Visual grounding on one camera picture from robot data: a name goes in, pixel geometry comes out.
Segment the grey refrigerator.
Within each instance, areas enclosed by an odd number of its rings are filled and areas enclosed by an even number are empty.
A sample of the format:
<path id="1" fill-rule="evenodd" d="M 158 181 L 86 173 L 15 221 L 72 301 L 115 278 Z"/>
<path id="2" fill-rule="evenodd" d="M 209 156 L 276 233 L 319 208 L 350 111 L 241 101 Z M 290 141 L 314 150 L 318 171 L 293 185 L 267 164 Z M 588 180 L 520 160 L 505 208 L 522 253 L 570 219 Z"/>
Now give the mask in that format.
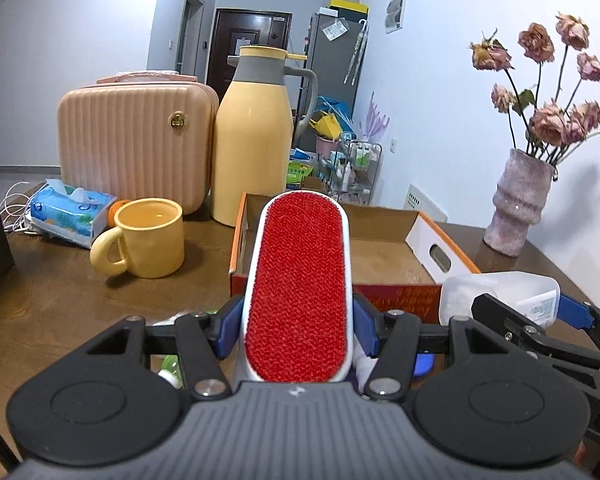
<path id="1" fill-rule="evenodd" d="M 316 110 L 329 110 L 329 104 L 352 117 L 358 83 L 353 81 L 358 63 L 350 63 L 362 29 L 362 22 L 321 13 L 312 15 L 304 67 L 317 76 Z"/>

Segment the yellow box on fridge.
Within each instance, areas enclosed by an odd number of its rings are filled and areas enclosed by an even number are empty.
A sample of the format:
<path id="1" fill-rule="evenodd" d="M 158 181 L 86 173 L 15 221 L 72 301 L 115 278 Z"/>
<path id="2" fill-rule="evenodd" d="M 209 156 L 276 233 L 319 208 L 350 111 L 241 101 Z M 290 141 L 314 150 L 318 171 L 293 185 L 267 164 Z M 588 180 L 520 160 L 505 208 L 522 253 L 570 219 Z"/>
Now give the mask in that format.
<path id="1" fill-rule="evenodd" d="M 368 6 L 363 3 L 349 1 L 349 0 L 330 0 L 329 6 L 332 9 L 336 9 L 338 12 L 354 13 L 360 15 L 368 14 Z"/>

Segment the red white lint brush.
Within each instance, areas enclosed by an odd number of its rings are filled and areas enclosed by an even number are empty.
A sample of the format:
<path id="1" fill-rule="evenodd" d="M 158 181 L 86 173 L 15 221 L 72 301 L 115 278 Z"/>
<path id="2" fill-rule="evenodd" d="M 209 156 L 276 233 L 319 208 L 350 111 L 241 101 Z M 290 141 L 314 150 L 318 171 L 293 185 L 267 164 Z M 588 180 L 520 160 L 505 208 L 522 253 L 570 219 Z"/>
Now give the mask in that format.
<path id="1" fill-rule="evenodd" d="M 260 214 L 236 370 L 250 382 L 341 382 L 353 353 L 349 219 L 330 197 L 290 191 Z"/>

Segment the orange fruit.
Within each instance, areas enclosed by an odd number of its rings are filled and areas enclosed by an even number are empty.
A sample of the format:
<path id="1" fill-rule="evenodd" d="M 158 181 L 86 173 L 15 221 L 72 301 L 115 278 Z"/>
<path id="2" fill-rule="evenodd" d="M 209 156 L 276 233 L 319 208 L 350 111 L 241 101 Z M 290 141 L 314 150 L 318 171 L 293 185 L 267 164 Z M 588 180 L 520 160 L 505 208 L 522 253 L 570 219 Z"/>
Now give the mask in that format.
<path id="1" fill-rule="evenodd" d="M 116 215 L 117 211 L 123 207 L 124 205 L 126 205 L 127 203 L 129 203 L 129 200 L 116 200 L 109 208 L 108 208 L 108 212 L 107 212 L 107 226 L 109 226 L 110 228 L 113 228 L 116 224 L 114 223 L 114 216 Z"/>

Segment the blue tissue pack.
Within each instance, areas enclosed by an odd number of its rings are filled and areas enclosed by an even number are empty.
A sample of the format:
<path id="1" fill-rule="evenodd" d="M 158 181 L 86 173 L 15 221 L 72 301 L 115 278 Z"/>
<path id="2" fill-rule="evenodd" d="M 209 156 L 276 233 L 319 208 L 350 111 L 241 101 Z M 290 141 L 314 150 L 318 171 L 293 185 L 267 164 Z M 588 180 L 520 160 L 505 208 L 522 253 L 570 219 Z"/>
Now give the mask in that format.
<path id="1" fill-rule="evenodd" d="M 108 210 L 116 198 L 58 179 L 47 179 L 31 197 L 31 223 L 43 233 L 90 249 L 108 226 Z"/>

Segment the red cardboard box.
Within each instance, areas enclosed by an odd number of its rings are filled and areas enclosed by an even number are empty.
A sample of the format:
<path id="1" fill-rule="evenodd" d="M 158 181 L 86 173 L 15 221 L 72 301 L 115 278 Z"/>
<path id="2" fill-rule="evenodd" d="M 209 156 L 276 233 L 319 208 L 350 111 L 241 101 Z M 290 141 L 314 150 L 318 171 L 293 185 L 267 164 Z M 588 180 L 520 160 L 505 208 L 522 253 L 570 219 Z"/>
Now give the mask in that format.
<path id="1" fill-rule="evenodd" d="M 232 295 L 245 296 L 260 214 L 271 198 L 242 198 L 228 271 Z M 426 323 L 436 322 L 442 284 L 478 271 L 454 240 L 422 212 L 341 207 L 349 219 L 352 292 L 366 297 L 379 311 L 404 310 Z"/>

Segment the yellow thermos jug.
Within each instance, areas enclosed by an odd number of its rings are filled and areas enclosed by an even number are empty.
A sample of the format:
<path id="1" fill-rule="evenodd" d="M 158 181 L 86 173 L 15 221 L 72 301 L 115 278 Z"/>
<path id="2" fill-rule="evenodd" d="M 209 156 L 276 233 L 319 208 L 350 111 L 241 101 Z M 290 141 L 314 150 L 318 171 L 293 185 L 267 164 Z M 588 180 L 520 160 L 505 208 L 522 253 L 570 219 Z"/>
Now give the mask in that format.
<path id="1" fill-rule="evenodd" d="M 242 46 L 227 63 L 235 69 L 215 117 L 211 179 L 211 215 L 236 226 L 244 194 L 275 196 L 286 190 L 292 141 L 309 125 L 318 97 L 316 73 L 290 66 L 305 55 L 262 46 Z M 306 117 L 294 122 L 287 76 L 310 83 Z"/>

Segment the dark entrance door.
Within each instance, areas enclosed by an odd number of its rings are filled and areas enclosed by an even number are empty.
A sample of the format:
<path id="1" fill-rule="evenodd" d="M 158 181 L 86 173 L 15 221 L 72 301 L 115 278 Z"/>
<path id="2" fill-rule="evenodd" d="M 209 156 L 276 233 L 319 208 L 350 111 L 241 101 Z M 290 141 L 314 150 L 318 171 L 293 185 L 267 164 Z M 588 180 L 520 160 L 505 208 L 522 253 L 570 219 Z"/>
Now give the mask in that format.
<path id="1" fill-rule="evenodd" d="M 292 15 L 285 12 L 218 9 L 215 12 L 206 84 L 222 100 L 233 80 L 230 55 L 245 46 L 286 49 Z"/>

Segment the white plastic jar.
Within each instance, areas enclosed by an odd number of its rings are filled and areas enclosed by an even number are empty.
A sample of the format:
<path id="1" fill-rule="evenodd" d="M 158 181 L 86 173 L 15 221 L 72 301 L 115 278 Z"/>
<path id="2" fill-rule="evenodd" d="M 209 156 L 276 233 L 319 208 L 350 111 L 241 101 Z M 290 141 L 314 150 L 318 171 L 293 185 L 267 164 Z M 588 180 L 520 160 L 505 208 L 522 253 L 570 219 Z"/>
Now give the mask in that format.
<path id="1" fill-rule="evenodd" d="M 504 302 L 543 328 L 556 321 L 560 299 L 558 281 L 544 275 L 508 271 L 448 278 L 440 294 L 440 324 L 448 325 L 454 315 L 472 318 L 472 302 L 482 294 Z"/>

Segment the yellow mug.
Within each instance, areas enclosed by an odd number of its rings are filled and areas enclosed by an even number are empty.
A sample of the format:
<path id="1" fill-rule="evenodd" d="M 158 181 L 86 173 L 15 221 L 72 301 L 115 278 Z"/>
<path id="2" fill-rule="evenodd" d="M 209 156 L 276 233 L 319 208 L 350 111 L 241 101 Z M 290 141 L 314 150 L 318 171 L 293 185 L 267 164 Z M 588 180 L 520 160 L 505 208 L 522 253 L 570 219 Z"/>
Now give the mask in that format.
<path id="1" fill-rule="evenodd" d="M 114 227 L 94 240 L 91 265 L 115 278 L 165 278 L 185 260 L 183 209 L 165 198 L 132 200 L 114 214 Z"/>

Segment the pink ribbed suitcase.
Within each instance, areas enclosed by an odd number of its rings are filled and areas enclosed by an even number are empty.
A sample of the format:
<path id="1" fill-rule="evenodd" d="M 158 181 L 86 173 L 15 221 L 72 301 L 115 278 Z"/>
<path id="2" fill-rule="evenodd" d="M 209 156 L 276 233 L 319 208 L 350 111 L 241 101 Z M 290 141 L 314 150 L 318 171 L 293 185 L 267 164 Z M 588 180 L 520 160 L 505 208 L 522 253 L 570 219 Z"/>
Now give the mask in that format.
<path id="1" fill-rule="evenodd" d="M 71 90 L 57 110 L 62 180 L 186 214 L 206 199 L 219 97 L 194 76 L 138 72 Z"/>

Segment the yellow watering can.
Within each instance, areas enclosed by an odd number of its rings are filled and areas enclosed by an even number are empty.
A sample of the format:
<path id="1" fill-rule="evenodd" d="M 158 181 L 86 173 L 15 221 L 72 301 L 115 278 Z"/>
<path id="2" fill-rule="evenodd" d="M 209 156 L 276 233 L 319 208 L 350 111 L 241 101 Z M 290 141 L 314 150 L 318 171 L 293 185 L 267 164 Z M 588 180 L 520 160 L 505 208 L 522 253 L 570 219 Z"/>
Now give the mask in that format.
<path id="1" fill-rule="evenodd" d="M 337 117 L 332 113 L 320 111 L 320 117 L 310 120 L 310 126 L 322 139 L 337 141 L 342 133 L 342 128 Z"/>

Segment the small white tube bottle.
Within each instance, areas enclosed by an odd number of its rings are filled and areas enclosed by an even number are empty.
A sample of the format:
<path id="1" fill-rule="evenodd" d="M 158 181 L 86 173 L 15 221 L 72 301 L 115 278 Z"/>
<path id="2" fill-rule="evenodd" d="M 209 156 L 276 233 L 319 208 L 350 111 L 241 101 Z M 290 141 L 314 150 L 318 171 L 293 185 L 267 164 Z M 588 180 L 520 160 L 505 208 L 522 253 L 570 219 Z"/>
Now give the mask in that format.
<path id="1" fill-rule="evenodd" d="M 355 348 L 353 351 L 352 366 L 355 374 L 355 385 L 358 392 L 363 393 L 366 382 L 370 379 L 370 374 L 377 363 L 376 358 L 366 356 L 362 348 Z"/>

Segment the dried pink roses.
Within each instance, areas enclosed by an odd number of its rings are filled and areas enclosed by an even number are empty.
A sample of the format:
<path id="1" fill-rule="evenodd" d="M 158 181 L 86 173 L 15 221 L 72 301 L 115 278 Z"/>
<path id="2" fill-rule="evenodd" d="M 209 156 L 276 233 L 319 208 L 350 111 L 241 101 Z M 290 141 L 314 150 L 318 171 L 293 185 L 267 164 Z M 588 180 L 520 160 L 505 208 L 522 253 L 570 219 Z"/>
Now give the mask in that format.
<path id="1" fill-rule="evenodd" d="M 515 59 L 492 32 L 469 45 L 478 72 L 501 74 L 490 99 L 506 117 L 512 148 L 557 168 L 586 142 L 600 140 L 600 99 L 581 88 L 600 82 L 600 59 L 590 52 L 591 29 L 582 18 L 559 12 L 555 30 L 533 22 L 517 36 L 522 58 L 535 66 L 535 80 L 516 81 Z"/>

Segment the wall picture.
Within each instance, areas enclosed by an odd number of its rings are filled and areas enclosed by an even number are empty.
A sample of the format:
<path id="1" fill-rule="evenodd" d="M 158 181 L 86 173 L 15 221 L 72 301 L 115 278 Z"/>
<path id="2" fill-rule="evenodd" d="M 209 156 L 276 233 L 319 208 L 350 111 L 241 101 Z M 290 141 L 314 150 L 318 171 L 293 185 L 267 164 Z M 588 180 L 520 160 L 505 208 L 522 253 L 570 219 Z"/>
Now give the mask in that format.
<path id="1" fill-rule="evenodd" d="M 390 0 L 386 7 L 385 32 L 392 34 L 403 28 L 407 0 Z"/>

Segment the blue round lid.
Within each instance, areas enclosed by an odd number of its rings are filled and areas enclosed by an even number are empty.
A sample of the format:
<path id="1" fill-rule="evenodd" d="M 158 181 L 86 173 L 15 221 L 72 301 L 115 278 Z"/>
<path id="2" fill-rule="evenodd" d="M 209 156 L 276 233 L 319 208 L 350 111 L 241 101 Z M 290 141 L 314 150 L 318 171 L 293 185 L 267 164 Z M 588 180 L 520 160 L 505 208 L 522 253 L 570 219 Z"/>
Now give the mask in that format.
<path id="1" fill-rule="evenodd" d="M 419 353 L 416 356 L 413 377 L 422 378 L 432 372 L 434 369 L 436 356 L 431 353 Z"/>

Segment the pink ceramic vase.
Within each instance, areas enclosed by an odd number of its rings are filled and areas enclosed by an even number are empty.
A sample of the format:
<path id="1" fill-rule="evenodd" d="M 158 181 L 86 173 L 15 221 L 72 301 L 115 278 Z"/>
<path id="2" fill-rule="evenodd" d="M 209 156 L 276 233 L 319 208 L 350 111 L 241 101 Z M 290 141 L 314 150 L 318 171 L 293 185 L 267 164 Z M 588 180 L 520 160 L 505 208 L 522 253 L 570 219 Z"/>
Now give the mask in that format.
<path id="1" fill-rule="evenodd" d="M 517 258 L 530 226 L 541 221 L 554 167 L 512 148 L 492 198 L 495 207 L 483 241 L 496 252 Z"/>

